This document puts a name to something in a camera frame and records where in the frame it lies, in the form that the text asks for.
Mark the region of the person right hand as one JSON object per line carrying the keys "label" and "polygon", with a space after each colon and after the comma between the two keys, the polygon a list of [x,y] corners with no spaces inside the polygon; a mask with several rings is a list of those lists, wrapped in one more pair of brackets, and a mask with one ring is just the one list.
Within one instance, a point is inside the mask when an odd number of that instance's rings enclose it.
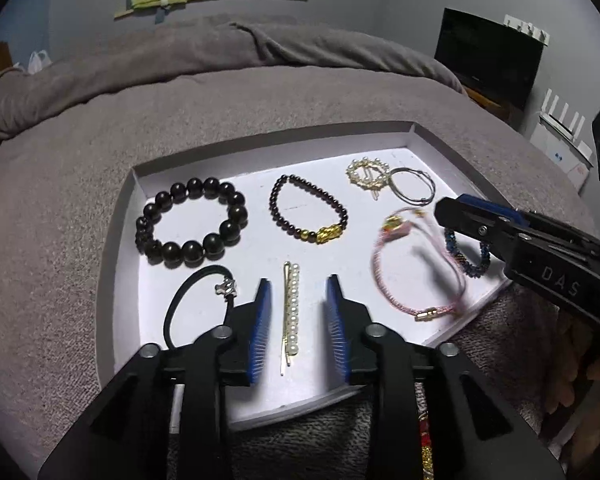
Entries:
{"label": "person right hand", "polygon": [[[554,352],[554,372],[547,389],[544,408],[553,414],[571,408],[576,400],[579,376],[600,384],[600,335],[566,309],[560,309]],[[568,464],[582,468],[600,446],[600,400],[584,415],[570,439]]]}

